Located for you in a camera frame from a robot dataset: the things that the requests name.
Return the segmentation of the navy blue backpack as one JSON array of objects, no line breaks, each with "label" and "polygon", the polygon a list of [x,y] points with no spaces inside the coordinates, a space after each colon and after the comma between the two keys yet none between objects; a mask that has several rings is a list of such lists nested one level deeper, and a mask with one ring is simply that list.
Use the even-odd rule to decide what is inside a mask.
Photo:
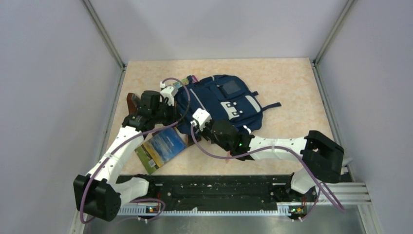
[{"label": "navy blue backpack", "polygon": [[185,86],[190,99],[183,87],[178,89],[174,98],[182,115],[190,103],[184,122],[177,127],[180,133],[186,135],[190,135],[192,115],[198,108],[208,111],[215,121],[229,120],[238,130],[251,133],[262,127],[264,111],[281,107],[280,102],[261,106],[256,99],[259,93],[250,91],[243,80],[233,75],[212,75]]}]

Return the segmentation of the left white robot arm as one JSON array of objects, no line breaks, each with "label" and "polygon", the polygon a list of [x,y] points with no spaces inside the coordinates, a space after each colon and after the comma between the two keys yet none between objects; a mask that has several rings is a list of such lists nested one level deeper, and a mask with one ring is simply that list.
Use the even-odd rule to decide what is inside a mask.
[{"label": "left white robot arm", "polygon": [[80,220],[88,223],[84,215],[112,221],[121,206],[142,198],[151,201],[156,196],[156,188],[141,176],[119,183],[118,177],[136,148],[146,137],[176,125],[179,114],[175,107],[175,88],[158,91],[144,91],[137,99],[133,111],[124,118],[112,145],[86,175],[78,175],[73,182],[76,208]]}]

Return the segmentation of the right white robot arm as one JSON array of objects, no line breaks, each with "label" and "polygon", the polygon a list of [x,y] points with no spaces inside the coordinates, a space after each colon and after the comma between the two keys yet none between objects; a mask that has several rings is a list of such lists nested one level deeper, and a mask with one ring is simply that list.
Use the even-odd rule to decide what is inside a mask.
[{"label": "right white robot arm", "polygon": [[202,137],[240,160],[298,161],[303,168],[294,172],[286,186],[286,196],[300,200],[312,187],[321,182],[339,183],[344,149],[320,131],[311,130],[297,138],[267,138],[239,131],[226,120],[210,120],[197,128]]}]

